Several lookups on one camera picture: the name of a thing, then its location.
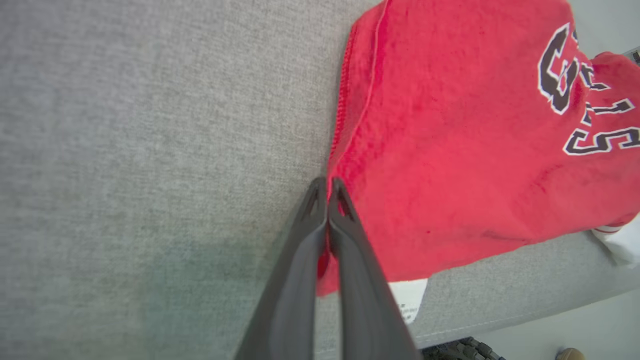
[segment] stitched seam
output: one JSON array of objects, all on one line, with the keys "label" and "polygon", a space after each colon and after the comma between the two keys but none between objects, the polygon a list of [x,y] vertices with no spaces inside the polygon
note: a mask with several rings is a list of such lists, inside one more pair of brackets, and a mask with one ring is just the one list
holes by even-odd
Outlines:
[{"label": "stitched seam", "polygon": [[362,112],[360,113],[360,117],[358,118],[358,122],[356,123],[356,125],[353,127],[353,131],[351,132],[351,135],[349,136],[349,139],[347,140],[347,146],[345,146],[344,151],[340,154],[340,156],[335,160],[335,166],[333,168],[333,171],[335,171],[335,169],[338,168],[338,165],[340,164],[340,161],[342,160],[342,158],[344,157],[345,153],[347,153],[349,151],[349,149],[351,148],[351,146],[353,145],[353,137],[358,129],[358,127],[360,127],[360,124],[362,123],[365,114],[367,113],[367,110],[369,109],[369,105],[371,103],[371,95],[373,93],[373,83],[375,82],[376,79],[376,65],[378,63],[378,35],[380,33],[380,24],[382,24],[382,20],[385,18],[386,14],[387,14],[387,7],[389,5],[389,2],[391,2],[391,0],[386,0],[385,1],[385,5],[382,8],[382,13],[380,14],[380,18],[378,19],[378,23],[376,25],[376,32],[374,34],[374,47],[373,47],[373,59],[371,61],[371,82],[369,83],[369,89],[367,91],[367,100],[365,101],[364,107],[362,108]]},{"label": "stitched seam", "polygon": [[349,98],[349,72],[351,70],[351,53],[353,52],[353,41],[358,36],[358,30],[360,26],[356,22],[353,27],[353,31],[349,34],[347,40],[347,46],[344,51],[344,63],[342,64],[342,71],[340,73],[340,90],[338,94],[338,109],[335,116],[335,131],[333,132],[333,142],[331,144],[331,152],[329,153],[329,160],[335,155],[335,150],[340,143],[342,137],[342,131],[344,130],[344,118],[346,116],[346,99]]}]

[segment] white cloth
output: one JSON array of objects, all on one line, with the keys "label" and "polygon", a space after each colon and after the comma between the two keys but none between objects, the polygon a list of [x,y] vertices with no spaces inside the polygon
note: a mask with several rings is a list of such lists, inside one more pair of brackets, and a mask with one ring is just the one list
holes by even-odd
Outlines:
[{"label": "white cloth", "polygon": [[591,231],[618,264],[634,268],[640,263],[640,214],[622,227],[601,226]]}]

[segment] gray fabric surface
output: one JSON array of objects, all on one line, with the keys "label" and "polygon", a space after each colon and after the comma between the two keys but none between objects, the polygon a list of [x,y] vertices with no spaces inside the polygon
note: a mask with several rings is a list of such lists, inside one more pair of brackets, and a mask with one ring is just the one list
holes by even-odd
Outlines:
[{"label": "gray fabric surface", "polygon": [[[231,358],[375,3],[1,1],[0,358]],[[625,274],[575,236],[522,249],[434,276],[412,331],[526,320]],[[329,359],[335,296],[318,311]]]},{"label": "gray fabric surface", "polygon": [[[591,232],[569,234],[429,279],[409,326],[420,348],[554,315],[640,288]],[[319,299],[316,360],[338,359],[339,300]]]}]

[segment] white tag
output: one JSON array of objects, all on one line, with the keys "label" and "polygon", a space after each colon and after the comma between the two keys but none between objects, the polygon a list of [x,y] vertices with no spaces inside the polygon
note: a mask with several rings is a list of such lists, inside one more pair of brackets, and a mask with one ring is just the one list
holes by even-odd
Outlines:
[{"label": "white tag", "polygon": [[418,316],[420,304],[424,291],[427,289],[429,279],[418,279],[411,281],[390,282],[389,288],[400,309],[404,323],[410,324]]}]

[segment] red fabric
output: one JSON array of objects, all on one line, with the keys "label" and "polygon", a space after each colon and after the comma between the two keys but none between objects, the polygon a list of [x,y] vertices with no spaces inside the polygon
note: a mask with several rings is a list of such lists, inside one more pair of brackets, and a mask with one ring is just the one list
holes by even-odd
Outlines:
[{"label": "red fabric", "polygon": [[[389,281],[640,211],[640,68],[574,30],[558,0],[389,0],[353,25],[328,177]],[[337,281],[331,258],[320,294]]]}]

